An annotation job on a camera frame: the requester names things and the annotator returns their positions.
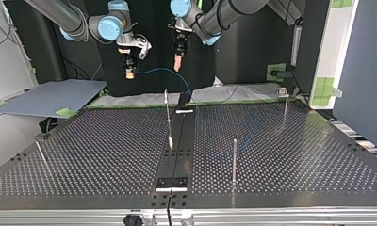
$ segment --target black panel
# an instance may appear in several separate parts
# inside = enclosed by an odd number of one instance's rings
[[[87,13],[86,5],[83,0],[71,0],[71,3]],[[88,77],[92,79],[101,64],[96,40],[89,40],[88,42],[65,40],[59,31],[59,26],[53,24],[53,27],[57,34],[59,49],[61,50],[62,56],[82,68],[88,74]],[[76,72],[71,64],[66,62],[65,66],[68,78],[76,78]],[[103,70],[100,69],[95,75],[95,80],[104,80],[104,78],[105,75]]]
[[[243,17],[224,32],[218,42],[217,75],[223,83],[266,82],[268,65],[285,62],[291,56],[292,27],[270,7]]]
[[[107,14],[107,2],[86,0],[89,15]],[[142,72],[158,67],[172,68],[174,35],[173,30],[167,27],[173,19],[169,4],[169,0],[129,1],[132,20],[139,22],[134,32],[145,35],[153,45],[149,56],[140,63],[139,70]],[[127,80],[117,45],[97,42],[97,46],[107,75],[108,88],[113,96],[163,92],[165,89],[170,92],[186,90],[179,77],[167,72],[144,74],[134,80]],[[191,36],[189,51],[180,73],[187,78],[190,88],[212,85],[215,74],[213,47],[205,47],[197,37]]]
[[[335,116],[377,145],[377,0],[359,1]]]
[[[312,90],[329,6],[330,0],[306,2],[295,71],[298,83],[305,93],[310,93]]]
[[[66,78],[52,23],[25,1],[5,1],[39,84]]]

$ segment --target white wall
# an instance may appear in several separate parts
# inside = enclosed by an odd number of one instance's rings
[[[8,26],[1,17],[0,25],[8,32]],[[0,41],[4,38],[5,34],[0,30]],[[9,40],[0,45],[0,100],[6,100],[36,84],[30,74],[30,63],[21,48]],[[42,120],[40,117],[0,114],[0,166],[33,143],[33,137],[40,132],[38,123]]]
[[[1,17],[0,25],[8,32],[8,25]],[[0,30],[0,41],[4,38],[5,34]],[[30,74],[30,65],[24,60],[21,51],[20,47],[10,40],[0,45],[0,99],[32,88],[36,83]]]
[[[318,78],[334,78],[334,88],[338,88],[344,60],[350,43],[357,4],[358,0],[353,0],[350,7],[330,8],[329,10],[320,47],[320,57],[315,73],[311,100],[314,98]],[[327,106],[317,106],[311,103],[311,107],[313,109],[333,109],[335,101],[336,97],[332,97]]]

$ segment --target blue cable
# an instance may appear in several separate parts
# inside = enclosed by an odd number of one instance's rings
[[[189,88],[189,83],[186,81],[186,79],[182,75],[180,75],[180,73],[176,73],[176,72],[172,71],[171,69],[156,68],[156,69],[152,69],[152,70],[147,71],[147,72],[138,72],[136,74],[147,74],[147,73],[154,73],[154,72],[158,72],[158,71],[166,71],[166,72],[173,73],[174,75],[178,76],[185,83],[186,88],[188,90],[188,94],[190,95],[190,97],[192,97],[191,89]]]
[[[191,92],[191,89],[189,88],[189,84],[188,82],[186,81],[186,79],[179,73],[176,73],[168,68],[156,68],[156,69],[152,69],[150,71],[147,71],[147,72],[137,72],[136,74],[147,74],[147,73],[154,73],[154,72],[158,72],[158,71],[166,71],[166,72],[169,72],[169,73],[172,73],[176,76],[178,76],[186,85],[186,88],[188,90],[188,93],[189,95],[192,97],[192,92]],[[239,85],[237,86],[234,90],[233,90],[233,93],[224,101],[220,102],[220,104],[223,104],[227,101],[229,101],[236,93],[237,89],[239,87],[241,87],[242,85]],[[242,153],[245,153],[245,150],[247,149],[247,147],[250,145],[251,141],[253,141],[253,139],[256,137],[257,135],[257,131],[253,131],[252,135],[250,137],[247,138],[247,140],[244,142],[244,144],[238,149],[238,155],[241,155]],[[225,156],[225,155],[222,155],[222,156],[219,156],[218,158],[225,158],[225,157],[230,157],[230,156]]]

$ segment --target black cable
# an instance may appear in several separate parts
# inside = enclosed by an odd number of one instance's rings
[[[171,205],[171,197],[169,197],[168,199],[168,208],[166,209],[166,213],[168,214],[169,226],[173,226],[170,205]]]
[[[9,26],[8,27],[8,34],[7,34],[7,36],[2,41],[0,41],[0,45],[2,45],[4,42],[6,42],[7,39],[9,39],[9,36],[11,35],[11,32],[12,32],[12,29]]]
[[[292,0],[288,1],[288,5],[287,5],[287,9],[286,9],[286,16],[285,16],[285,43],[286,43],[286,50],[288,52],[289,52],[289,48],[288,48],[288,41],[287,41],[287,17],[288,17],[289,7],[291,6],[291,1]],[[304,93],[303,89],[301,89],[301,87],[300,87],[300,83],[298,82],[297,77],[295,76],[295,73],[293,71],[290,71],[290,72],[292,74],[292,77],[294,78],[295,83],[297,84],[298,89],[300,89],[300,92],[303,94],[303,98],[305,99],[306,103],[308,105],[310,105],[309,100],[305,97],[305,93]]]
[[[218,26],[221,28],[221,30],[226,31],[230,29],[230,25],[224,26],[223,23],[221,22],[221,4],[223,3],[224,0],[220,0],[218,4],[218,8],[216,10],[216,20],[218,21]]]
[[[196,24],[197,26],[200,28],[200,30],[205,33],[207,36],[209,37],[218,37],[221,35],[222,31],[216,35],[214,34],[211,34],[209,32],[207,32],[201,25],[200,25],[200,19],[205,16],[206,14],[205,13],[198,13],[197,15],[195,15],[195,21],[194,23],[190,26],[191,28],[194,27]]]
[[[75,70],[76,70],[76,72],[77,72],[77,69],[79,69],[83,73],[83,74],[79,73],[82,77],[84,77],[86,79],[90,79],[88,73],[84,69],[82,69],[81,67],[79,67],[79,65],[71,62],[71,60],[69,60],[69,59],[67,59],[65,57],[63,57],[63,60],[65,60],[66,62],[68,62],[71,65],[71,67],[74,67]]]

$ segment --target black backdrop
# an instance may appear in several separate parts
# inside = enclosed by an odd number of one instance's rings
[[[107,14],[108,0],[72,0],[71,2],[89,15]],[[134,28],[135,33],[145,35],[153,44],[148,57],[140,63],[139,70],[144,72],[159,67],[171,69],[174,57],[174,31],[167,27],[167,24],[173,20],[169,8],[170,0],[128,0],[128,3],[133,21],[139,22]],[[211,0],[204,0],[204,4],[205,11],[213,5]],[[170,92],[186,91],[180,78],[168,72],[142,74],[135,80],[127,80],[123,73],[122,56],[118,53],[115,43],[103,45],[95,40],[67,41],[60,35],[57,25],[53,24],[51,31],[51,29],[43,29],[42,24],[32,23],[38,21],[41,15],[39,13],[34,15],[32,10],[35,9],[26,2],[9,1],[7,5],[9,9],[13,9],[10,11],[11,16],[16,22],[27,52],[33,59],[33,67],[41,68],[37,72],[40,83],[76,78],[75,69],[70,63],[66,61],[63,62],[64,65],[54,63],[54,58],[66,58],[86,71],[88,78],[92,78],[102,63],[103,67],[96,74],[95,79],[107,81],[110,94],[113,96],[163,92],[165,89]],[[292,27],[287,29],[288,49],[285,27],[285,22],[266,6],[255,15],[242,18],[232,25],[229,31],[224,32],[215,47],[203,46],[199,38],[192,35],[180,73],[187,79],[191,89],[211,86],[215,75],[225,84],[266,82],[269,64],[289,62]],[[45,46],[51,48],[43,52]],[[50,66],[64,67],[67,76],[49,72],[46,69]]]
[[[85,0],[89,15],[107,13],[107,0]],[[167,27],[173,16],[169,10],[170,0],[130,0],[129,7],[136,34],[143,34],[152,43],[153,49],[148,57],[140,62],[139,71],[164,67],[171,69],[174,59],[174,31]],[[206,8],[212,3],[206,1]],[[121,55],[116,44],[103,45],[97,42],[98,51],[104,65],[108,88],[114,96],[134,95],[146,92],[185,91],[181,79],[168,72],[139,74],[134,80],[127,80],[123,74]],[[215,76],[214,47],[206,47],[192,35],[188,54],[184,59],[181,74],[191,89],[211,86]]]

